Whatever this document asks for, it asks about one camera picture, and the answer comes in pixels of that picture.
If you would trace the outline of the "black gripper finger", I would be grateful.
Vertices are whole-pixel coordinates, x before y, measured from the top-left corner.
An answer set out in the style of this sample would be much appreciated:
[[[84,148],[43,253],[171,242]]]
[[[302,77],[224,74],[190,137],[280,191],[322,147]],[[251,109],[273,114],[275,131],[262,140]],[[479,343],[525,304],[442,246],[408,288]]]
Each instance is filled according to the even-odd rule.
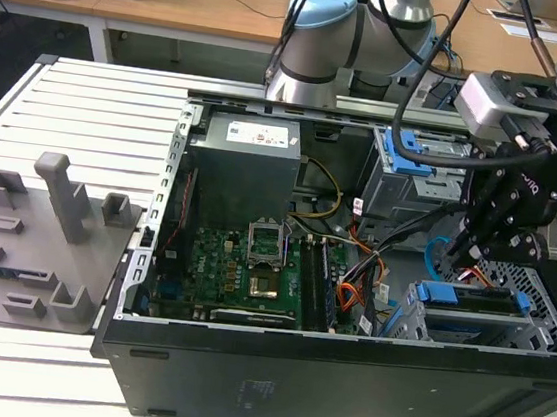
[[[482,189],[485,194],[482,202],[482,234],[480,240],[462,254],[462,266],[472,267],[477,262],[486,247],[485,243],[489,242],[498,226],[503,223],[505,214],[518,202],[517,178],[516,171],[511,169],[489,172],[488,181]]]
[[[482,189],[488,181],[488,176],[489,172],[484,168],[467,170],[464,175],[460,197],[460,204],[464,208],[464,215],[462,216],[461,224],[457,227],[457,235],[449,247],[450,253],[464,253],[481,238],[484,211],[482,203],[485,197]]]

